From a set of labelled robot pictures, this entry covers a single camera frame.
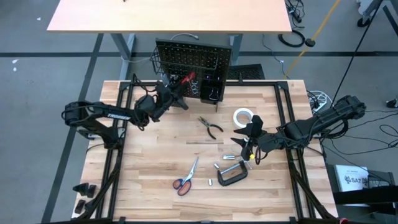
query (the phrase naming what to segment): scissors blade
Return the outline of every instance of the scissors blade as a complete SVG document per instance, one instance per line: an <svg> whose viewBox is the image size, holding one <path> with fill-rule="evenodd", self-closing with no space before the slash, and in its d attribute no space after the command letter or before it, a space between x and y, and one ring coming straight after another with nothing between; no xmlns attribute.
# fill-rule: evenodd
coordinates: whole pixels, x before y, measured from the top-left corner
<svg viewBox="0 0 398 224"><path fill-rule="evenodd" d="M195 162L193 163L191 171L189 172L186 180L189 180L193 177L193 173L195 173L195 169L197 168L198 160L199 160L199 157L197 157L197 159L195 159Z"/></svg>

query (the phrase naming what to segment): pliers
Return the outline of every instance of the pliers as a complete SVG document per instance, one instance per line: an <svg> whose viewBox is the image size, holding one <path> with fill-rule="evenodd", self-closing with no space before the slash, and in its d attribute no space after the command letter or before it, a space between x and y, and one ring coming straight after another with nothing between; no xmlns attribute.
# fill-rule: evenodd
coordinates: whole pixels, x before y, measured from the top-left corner
<svg viewBox="0 0 398 224"><path fill-rule="evenodd" d="M221 132L224 132L224 130L220 126L218 126L216 124L210 124L209 122L207 122L207 120L205 118L199 117L198 120L207 127L207 133L209 133L209 135L212 139L216 139L216 138L214 137L214 135L211 134L210 127L218 128Z"/></svg>

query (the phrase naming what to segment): white tape roll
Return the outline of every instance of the white tape roll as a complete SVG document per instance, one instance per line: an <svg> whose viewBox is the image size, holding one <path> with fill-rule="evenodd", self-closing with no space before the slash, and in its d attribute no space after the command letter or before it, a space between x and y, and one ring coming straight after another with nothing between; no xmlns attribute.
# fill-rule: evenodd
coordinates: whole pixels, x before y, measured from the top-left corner
<svg viewBox="0 0 398 224"><path fill-rule="evenodd" d="M235 125L235 128L245 128L246 127L246 124L241 124L241 123L239 123L239 121L238 121L238 116L239 115L245 115L245 116L247 116L248 117L248 119L249 119L249 123L251 123L251 119L253 118L253 112L251 111L251 110L249 110L249 109L247 109L247 108L240 108L240 109L237 109L236 111L235 111L235 113L234 113L234 125Z"/></svg>

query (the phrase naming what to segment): wooden table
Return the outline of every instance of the wooden table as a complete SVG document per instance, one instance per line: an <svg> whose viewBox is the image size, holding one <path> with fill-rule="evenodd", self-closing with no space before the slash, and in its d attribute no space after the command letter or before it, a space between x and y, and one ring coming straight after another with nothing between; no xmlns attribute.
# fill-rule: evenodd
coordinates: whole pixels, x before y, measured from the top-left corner
<svg viewBox="0 0 398 224"><path fill-rule="evenodd" d="M52 32L111 33L121 56L131 59L135 35L121 33L230 33L232 64L242 33L291 32L284 0L61 0L47 28ZM124 61L120 79L126 79Z"/></svg>
<svg viewBox="0 0 398 224"><path fill-rule="evenodd" d="M311 117L304 82L288 82L296 119ZM116 104L118 87L119 81L105 81L100 100ZM134 101L143 94L141 88L134 88ZM263 129L275 132L280 119L273 87L226 86L217 113L215 106L196 99L187 99L187 105L188 111L171 108L159 123L150 123L145 131L131 124L127 126L115 220L124 216L130 221L288 221L289 217L296 216L285 150L272 151L258 166L250 161L253 170L248 177L227 187L217 182L213 167L215 162L222 169L237 163L222 160L222 155L238 155L241 150L230 140L230 137L243 137L233 133L232 116L236 109L249 108L263 119ZM223 133L214 131L217 140L209 137L204 125L197 121L199 116L224 129ZM102 122L111 125L110 119ZM101 142L100 139L91 141L89 146ZM320 150L318 141L312 141L310 146ZM106 153L102 146L88 152L81 183L101 184ZM172 182L189 173L197 156L192 189L180 197L172 188ZM304 159L311 189L326 209L337 216L323 157L306 150ZM208 179L213 179L213 186L208 185ZM308 215L301 190L300 194L304 214ZM110 189L105 198L104 215L108 211L109 195ZM79 199L88 200L78 195L76 202Z"/></svg>

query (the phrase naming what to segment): gray floor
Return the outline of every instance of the gray floor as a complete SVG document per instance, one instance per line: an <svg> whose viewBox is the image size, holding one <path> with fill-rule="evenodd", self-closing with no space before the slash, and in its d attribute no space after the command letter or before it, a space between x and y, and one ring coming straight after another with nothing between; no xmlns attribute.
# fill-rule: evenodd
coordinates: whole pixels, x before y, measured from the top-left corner
<svg viewBox="0 0 398 224"><path fill-rule="evenodd" d="M304 35L310 37L318 29L334 1L304 0L306 16L303 19ZM4 52L92 52L96 34L49 33L46 28L58 1L0 0L0 55ZM360 18L355 0L342 1L322 30L311 52L352 52L364 28L356 27ZM169 39L174 34L137 34L135 52L151 52L156 37ZM199 34L199 42L228 44L228 36ZM192 40L181 37L181 40ZM261 34L245 34L242 51L267 51L261 44ZM299 52L281 44L276 35L266 35L265 43L276 52ZM386 15L380 12L369 29L360 51L398 51L398 36ZM116 52L106 34L100 52ZM285 69L294 57L279 57ZM339 96L356 95L369 110L386 110L384 101L396 93L398 57L357 57L341 88ZM333 96L342 78L349 57L303 57L290 77L304 79L308 90L322 90ZM67 138L68 127L60 113L65 104L78 99L88 68L89 57L0 57L0 223L38 223L41 221L49 191L55 177L60 155ZM280 79L280 64L272 57L241 57L239 63L261 63L267 79ZM100 57L90 82L86 99L96 101L103 80L119 77L121 59ZM150 62L133 65L143 80L157 79ZM360 121L381 118L386 114L368 113ZM393 116L349 130L352 136L370 137L384 141L395 140L379 130L380 124L396 126ZM358 152L385 147L374 141L341 138L336 146L345 152ZM75 193L72 186L79 183L85 149L88 141L76 135L69 163L62 182L52 221L68 220L73 210ZM372 170L390 171L398 180L394 165L398 151L344 156L360 166ZM342 158L328 153L329 164L348 164ZM340 215L355 217L354 213L339 209Z"/></svg>

